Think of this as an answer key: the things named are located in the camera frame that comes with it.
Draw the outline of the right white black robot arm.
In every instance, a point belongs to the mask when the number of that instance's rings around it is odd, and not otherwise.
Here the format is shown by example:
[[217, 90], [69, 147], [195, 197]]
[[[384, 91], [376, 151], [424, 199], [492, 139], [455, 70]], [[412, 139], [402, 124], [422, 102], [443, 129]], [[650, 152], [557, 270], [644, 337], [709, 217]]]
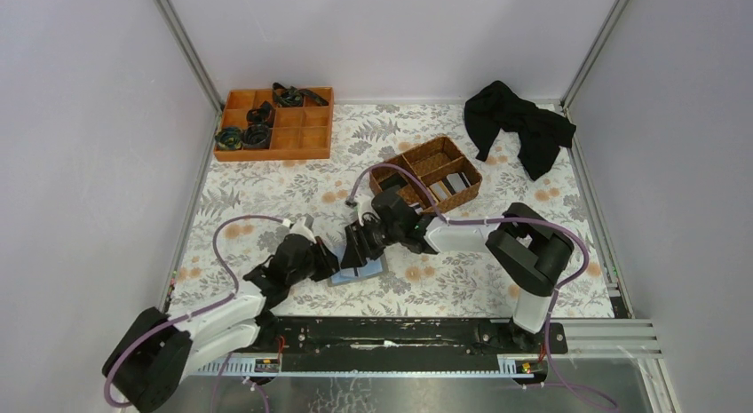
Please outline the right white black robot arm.
[[575, 246], [564, 229], [524, 203], [513, 203], [498, 218], [470, 220], [419, 213], [388, 192], [358, 195], [345, 203], [354, 210], [355, 220], [345, 227], [341, 268], [364, 267], [394, 244], [415, 254], [488, 253], [519, 286], [513, 326], [531, 334], [543, 329], [556, 284]]

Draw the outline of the black credit card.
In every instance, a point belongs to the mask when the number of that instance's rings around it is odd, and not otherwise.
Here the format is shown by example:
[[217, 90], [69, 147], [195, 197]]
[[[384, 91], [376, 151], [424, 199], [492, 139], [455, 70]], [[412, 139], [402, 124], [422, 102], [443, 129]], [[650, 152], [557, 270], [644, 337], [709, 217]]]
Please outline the black credit card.
[[403, 187], [407, 186], [408, 182], [404, 179], [402, 174], [393, 173], [391, 176], [380, 181], [378, 185], [381, 188], [381, 190], [385, 192], [391, 189], [400, 190]]

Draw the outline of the grey leather card holder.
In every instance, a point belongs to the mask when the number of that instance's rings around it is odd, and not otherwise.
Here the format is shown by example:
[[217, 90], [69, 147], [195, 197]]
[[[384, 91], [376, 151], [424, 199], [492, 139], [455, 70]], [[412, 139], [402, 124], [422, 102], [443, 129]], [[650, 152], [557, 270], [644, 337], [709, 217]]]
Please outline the grey leather card holder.
[[341, 286], [352, 282], [362, 282], [384, 274], [387, 271], [385, 255], [378, 259], [368, 259], [365, 266], [341, 268], [328, 279], [330, 287]]

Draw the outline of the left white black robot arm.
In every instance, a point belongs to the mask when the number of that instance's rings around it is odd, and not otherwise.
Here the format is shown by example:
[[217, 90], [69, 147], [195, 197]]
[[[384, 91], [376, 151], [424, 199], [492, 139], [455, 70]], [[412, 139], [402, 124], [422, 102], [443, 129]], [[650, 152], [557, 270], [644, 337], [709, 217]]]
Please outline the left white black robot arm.
[[224, 353], [268, 341], [272, 308], [293, 285], [328, 279], [338, 258], [319, 237], [288, 234], [276, 252], [255, 266], [228, 295], [181, 315], [142, 311], [106, 359], [102, 374], [110, 398], [116, 388], [139, 412], [159, 409], [192, 372]]

